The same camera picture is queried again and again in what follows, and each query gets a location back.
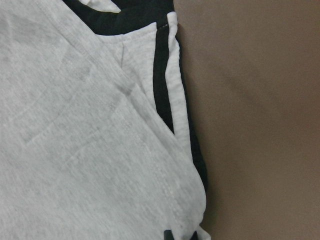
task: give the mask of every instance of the brown surface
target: brown surface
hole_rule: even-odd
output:
[[[320,240],[320,1],[175,0],[214,240]]]

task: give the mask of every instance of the black stripe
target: black stripe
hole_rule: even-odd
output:
[[[175,240],[171,230],[164,231],[164,240]],[[199,240],[198,234],[195,231],[190,240]]]
[[[191,118],[190,114],[190,107],[189,107],[189,101],[188,101],[188,94],[187,94],[187,88],[186,88],[186,82],[185,82],[185,77],[184,77],[184,71],[182,67],[182,47],[180,41],[177,39],[179,46],[180,46],[180,60],[179,60],[179,65],[180,65],[180,72],[181,72],[181,79],[182,79],[182,85],[184,88],[184,95],[185,95],[185,101],[186,101],[186,110],[187,110],[187,116],[188,116],[188,122],[189,122],[189,132],[190,132],[190,143],[191,143],[191,153],[192,153],[192,160],[195,168],[197,169],[204,189],[205,191],[208,190],[208,173],[207,173],[207,167],[206,163],[204,161],[204,158],[201,153],[199,141],[196,135],[194,123]]]
[[[121,12],[95,10],[79,0],[64,3],[98,35],[119,35],[141,29],[174,11],[173,0],[115,0]]]
[[[153,61],[153,95],[157,113],[174,133],[168,88],[166,83],[166,69],[169,60],[169,25],[167,16],[156,24],[155,53]]]

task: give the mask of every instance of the black lining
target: black lining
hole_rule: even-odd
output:
[[[98,35],[119,35],[141,29],[174,11],[173,0],[114,0],[121,12],[95,10],[79,0],[63,2]]]
[[[204,158],[201,153],[198,137],[196,135],[194,123],[191,118],[186,82],[185,82],[184,71],[183,71],[183,66],[182,66],[182,46],[181,46],[181,43],[177,37],[176,37],[176,40],[178,41],[179,47],[180,47],[179,65],[180,65],[182,85],[184,88],[187,117],[188,117],[188,122],[189,122],[190,143],[191,143],[191,153],[192,153],[193,164],[200,175],[200,178],[201,178],[203,186],[204,186],[204,190],[207,192],[207,190],[208,190],[207,167],[206,167],[206,163],[205,163]]]
[[[153,96],[157,113],[174,133],[166,69],[169,60],[169,25],[167,16],[156,23],[155,52],[153,61]]]

